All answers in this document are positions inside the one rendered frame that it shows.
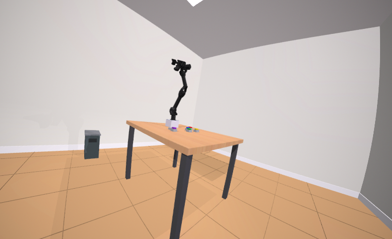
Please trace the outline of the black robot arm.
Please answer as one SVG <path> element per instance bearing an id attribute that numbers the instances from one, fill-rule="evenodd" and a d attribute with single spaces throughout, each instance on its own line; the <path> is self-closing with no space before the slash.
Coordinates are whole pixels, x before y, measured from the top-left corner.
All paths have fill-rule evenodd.
<path id="1" fill-rule="evenodd" d="M 190 64 L 186 64 L 185 67 L 183 67 L 182 69 L 181 69 L 180 66 L 177 66 L 177 65 L 176 65 L 176 67 L 174 67 L 174 70 L 175 70 L 175 71 L 180 70 L 180 71 L 179 71 L 179 74 L 180 74 L 181 77 L 182 77 L 183 87 L 180 89 L 180 91 L 179 91 L 179 93 L 178 93 L 178 97 L 177 97 L 177 99 L 176 99 L 176 101 L 175 101 L 173 107 L 170 108 L 170 115 L 171 115 L 171 119 L 170 119 L 170 120 L 175 120 L 176 115 L 177 115 L 176 108 L 177 108 L 177 106 L 178 106 L 178 104 L 179 104 L 181 98 L 186 94 L 186 91 L 187 91 L 187 87 L 188 87 L 188 86 L 187 86 L 185 77 L 186 77 L 186 72 L 187 72 L 187 70 L 190 70 L 190 69 L 191 69 L 191 65 L 190 65 Z M 185 71 L 184 71 L 184 70 L 185 70 Z M 184 91 L 183 91 L 183 90 L 184 90 Z"/>

